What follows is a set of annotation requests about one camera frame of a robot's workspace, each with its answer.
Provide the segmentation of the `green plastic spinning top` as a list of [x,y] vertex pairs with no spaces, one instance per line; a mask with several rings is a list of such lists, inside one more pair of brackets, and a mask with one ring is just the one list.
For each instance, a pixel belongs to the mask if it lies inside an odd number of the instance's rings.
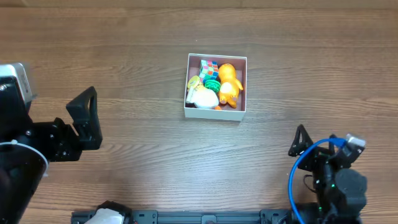
[[210,89],[215,93],[218,93],[221,88],[221,83],[217,80],[209,79],[205,82],[205,88]]

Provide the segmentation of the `white duck plush toy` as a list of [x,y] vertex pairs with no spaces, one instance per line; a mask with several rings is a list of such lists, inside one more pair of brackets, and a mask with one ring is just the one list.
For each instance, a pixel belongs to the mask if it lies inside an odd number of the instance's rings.
[[210,110],[219,105],[219,99],[213,90],[203,87],[194,89],[190,103],[199,109]]

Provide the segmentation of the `yellow wooden rattle drum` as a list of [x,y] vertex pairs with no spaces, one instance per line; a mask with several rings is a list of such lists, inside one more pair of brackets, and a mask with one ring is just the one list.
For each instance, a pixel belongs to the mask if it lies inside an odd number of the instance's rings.
[[194,92],[198,91],[201,88],[204,88],[204,85],[203,85],[200,77],[197,75],[193,76],[188,81],[188,84],[187,84],[188,93],[187,93],[185,102],[192,103],[192,97],[193,97]]

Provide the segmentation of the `orange dinosaur figure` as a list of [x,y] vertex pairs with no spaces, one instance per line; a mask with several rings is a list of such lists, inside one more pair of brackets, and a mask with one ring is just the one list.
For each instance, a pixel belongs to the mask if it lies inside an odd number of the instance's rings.
[[219,101],[222,105],[229,104],[236,108],[239,94],[244,90],[240,80],[237,79],[236,69],[230,63],[225,63],[219,68],[220,90],[218,92]]

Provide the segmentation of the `multicoloured puzzle cube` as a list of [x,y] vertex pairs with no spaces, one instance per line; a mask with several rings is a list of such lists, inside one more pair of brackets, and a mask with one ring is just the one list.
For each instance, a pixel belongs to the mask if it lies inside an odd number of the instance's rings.
[[216,61],[201,60],[199,77],[203,84],[208,80],[216,80],[218,78],[219,70]]

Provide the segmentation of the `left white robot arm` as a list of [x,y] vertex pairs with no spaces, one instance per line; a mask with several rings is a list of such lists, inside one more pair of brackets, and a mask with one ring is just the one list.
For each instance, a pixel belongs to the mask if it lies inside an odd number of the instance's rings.
[[1,93],[1,223],[18,223],[50,162],[79,160],[97,150],[102,133],[97,92],[89,87],[66,109],[73,119],[35,123],[15,88]]

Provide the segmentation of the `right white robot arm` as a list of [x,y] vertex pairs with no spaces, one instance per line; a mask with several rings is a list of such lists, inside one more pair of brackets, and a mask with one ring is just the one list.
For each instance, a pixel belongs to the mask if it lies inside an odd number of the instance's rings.
[[[314,142],[304,125],[296,129],[288,151],[298,159],[293,164],[287,193],[291,210],[286,223],[361,223],[366,206],[368,180],[351,168],[364,152],[366,141],[353,134],[339,138],[332,134]],[[294,200],[294,176],[298,169],[310,173],[316,203],[297,204]]]

